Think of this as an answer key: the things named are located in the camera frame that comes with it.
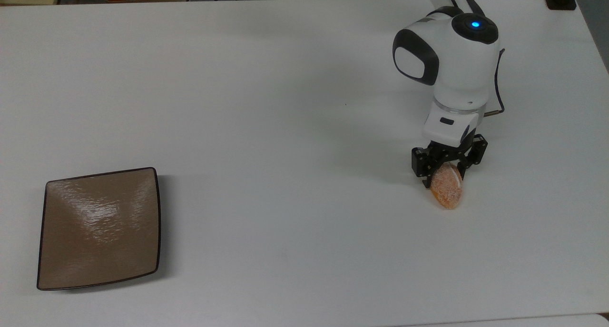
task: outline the brown plate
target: brown plate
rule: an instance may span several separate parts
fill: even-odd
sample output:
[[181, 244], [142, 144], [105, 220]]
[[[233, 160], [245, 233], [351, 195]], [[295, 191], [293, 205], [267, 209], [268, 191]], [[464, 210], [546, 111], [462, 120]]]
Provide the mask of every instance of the brown plate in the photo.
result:
[[160, 245], [154, 168], [48, 182], [36, 287], [90, 287], [150, 275]]

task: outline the square plate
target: square plate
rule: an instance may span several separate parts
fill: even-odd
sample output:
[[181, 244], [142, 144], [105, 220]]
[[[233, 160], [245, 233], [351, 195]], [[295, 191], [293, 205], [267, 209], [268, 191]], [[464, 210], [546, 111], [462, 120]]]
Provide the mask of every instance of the square plate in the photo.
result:
[[99, 286], [154, 273], [161, 245], [157, 171], [46, 184], [37, 288]]

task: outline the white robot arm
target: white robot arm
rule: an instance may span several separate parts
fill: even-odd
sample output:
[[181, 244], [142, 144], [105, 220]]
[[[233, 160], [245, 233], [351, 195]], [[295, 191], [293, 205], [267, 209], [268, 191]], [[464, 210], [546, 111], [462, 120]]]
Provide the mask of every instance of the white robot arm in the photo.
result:
[[500, 55], [497, 26], [474, 0], [431, 0], [435, 10], [407, 26], [393, 41], [393, 60], [403, 75], [433, 86], [422, 134], [427, 149], [413, 149], [413, 169], [427, 177], [446, 161], [459, 160], [461, 175], [478, 164], [486, 141], [475, 135], [493, 93]]

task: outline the white table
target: white table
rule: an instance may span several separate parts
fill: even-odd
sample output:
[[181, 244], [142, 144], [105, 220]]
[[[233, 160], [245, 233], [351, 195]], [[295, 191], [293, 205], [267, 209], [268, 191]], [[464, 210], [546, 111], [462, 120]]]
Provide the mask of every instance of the white table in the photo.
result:
[[[581, 13], [478, 0], [505, 114], [443, 210], [410, 169], [427, 0], [0, 10], [0, 319], [389, 326], [609, 311], [609, 76]], [[35, 288], [47, 181], [156, 167], [161, 269]]]

